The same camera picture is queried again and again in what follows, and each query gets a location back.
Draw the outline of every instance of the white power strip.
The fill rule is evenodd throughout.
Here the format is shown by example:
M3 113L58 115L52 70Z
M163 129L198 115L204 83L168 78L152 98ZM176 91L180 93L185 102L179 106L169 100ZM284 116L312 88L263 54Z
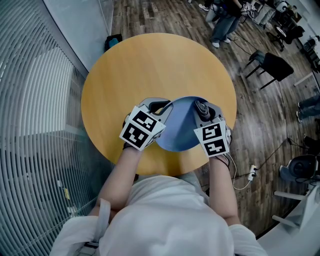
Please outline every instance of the white power strip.
M257 170L257 167L255 165L251 165L250 171L248 174L248 181L252 181L254 179L254 177L257 176L256 170Z

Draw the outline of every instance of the sneaker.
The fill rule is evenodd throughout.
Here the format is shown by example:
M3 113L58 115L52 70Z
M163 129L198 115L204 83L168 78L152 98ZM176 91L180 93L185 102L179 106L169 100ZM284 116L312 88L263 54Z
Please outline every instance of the sneaker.
M300 124L302 124L302 120L300 119L300 117L299 117L299 111L297 111L297 112L295 112L295 115L296 115L296 118L298 119L298 122L300 123Z
M219 47L220 47L220 45L219 45L218 42L213 42L212 45L213 45L213 47L215 47L215 48L219 48Z
M204 10L204 11L206 11L206 12L209 12L209 8L207 8L207 7L205 7L203 4L199 4L199 7L202 9L202 10Z

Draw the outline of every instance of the wooden floor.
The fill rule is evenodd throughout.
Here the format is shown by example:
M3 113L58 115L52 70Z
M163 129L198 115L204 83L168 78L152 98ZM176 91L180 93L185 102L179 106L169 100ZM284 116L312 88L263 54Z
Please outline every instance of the wooden floor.
M287 136L298 144L302 144L304 134L316 138L314 118L308 118L303 124L299 124L295 116L297 102L318 93L316 84L311 79L298 87L293 86L296 81L311 72L310 64L298 49L298 41L286 45L284 51L280 52L279 46L272 44L265 31L249 18L238 26L236 33L250 41L255 48L284 58L294 69L294 74L286 79L259 90L272 78L264 73L260 77L253 74L244 79L257 64L252 63L243 71L249 55L235 43L248 53L253 53L255 48L235 33L231 38L236 40L238 37L238 40L230 44L221 43L219 49L213 48L209 41L212 29L205 22L206 12L198 7L199 3L203 2L115 0L112 34L121 33L124 39L144 33L177 34L198 42L219 58L233 81L237 98L237 115L231 144L231 155L237 165L237 175L248 173L252 164L261 166ZM257 171L257 177L253 182L244 190L236 190L240 219L256 235L274 223L272 215L283 216L297 203L292 199L274 196L275 190L305 193L305 185L284 182L278 172L280 165L286 165L291 158L302 153L301 148L289 145L285 141ZM234 175L234 171L232 167L231 176ZM195 172L203 189L207 189L208 165ZM246 183L247 179L243 176L236 179L234 185L241 188Z

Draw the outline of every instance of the round wooden table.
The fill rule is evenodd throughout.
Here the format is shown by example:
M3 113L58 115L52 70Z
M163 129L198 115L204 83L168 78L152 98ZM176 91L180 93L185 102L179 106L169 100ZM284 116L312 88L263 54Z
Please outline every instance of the round wooden table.
M81 112L96 148L116 163L124 145L123 121L145 98L174 100L198 96L222 109L234 127L237 112L233 83L222 63L205 47L185 37L150 33L113 46L95 63L84 83ZM170 152L156 142L144 150L137 173L176 176L208 162L200 144Z

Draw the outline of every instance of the blue plate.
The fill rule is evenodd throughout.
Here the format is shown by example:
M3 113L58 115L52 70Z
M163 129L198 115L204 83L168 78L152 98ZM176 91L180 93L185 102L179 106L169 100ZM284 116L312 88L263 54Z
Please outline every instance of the blue plate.
M194 132L197 128L194 118L194 102L206 102L204 98L188 96L177 98L168 105L173 109L164 123L166 128L156 143L167 151L181 152L189 150L199 144Z

